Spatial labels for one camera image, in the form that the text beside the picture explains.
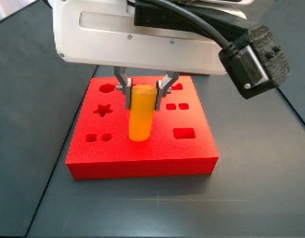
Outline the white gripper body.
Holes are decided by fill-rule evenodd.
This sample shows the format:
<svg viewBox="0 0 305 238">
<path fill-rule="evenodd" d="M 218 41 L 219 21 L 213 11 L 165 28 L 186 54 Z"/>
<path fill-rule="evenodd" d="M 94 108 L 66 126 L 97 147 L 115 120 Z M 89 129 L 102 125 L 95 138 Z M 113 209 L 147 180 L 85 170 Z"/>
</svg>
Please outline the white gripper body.
<svg viewBox="0 0 305 238">
<path fill-rule="evenodd" d="M 222 74 L 221 48 L 194 33 L 134 25 L 134 0 L 51 0 L 55 50 L 67 62 Z"/>
</svg>

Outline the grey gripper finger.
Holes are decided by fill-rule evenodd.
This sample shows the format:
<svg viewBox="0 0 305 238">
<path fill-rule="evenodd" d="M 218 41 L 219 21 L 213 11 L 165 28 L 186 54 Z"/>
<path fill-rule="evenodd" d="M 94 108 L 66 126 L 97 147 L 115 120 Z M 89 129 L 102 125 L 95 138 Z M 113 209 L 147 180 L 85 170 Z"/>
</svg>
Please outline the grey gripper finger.
<svg viewBox="0 0 305 238">
<path fill-rule="evenodd" d="M 125 109 L 129 110 L 131 106 L 133 80 L 126 75 L 125 67 L 114 67 L 114 76 L 118 80 L 117 90 L 119 90 L 125 96 Z"/>
<path fill-rule="evenodd" d="M 159 110 L 161 99 L 166 97 L 166 95 L 170 93 L 170 86 L 177 81 L 178 76 L 179 76 L 178 72 L 166 72 L 163 78 L 158 80 L 155 83 L 157 96 L 155 96 L 154 109 L 157 111 Z"/>
</svg>

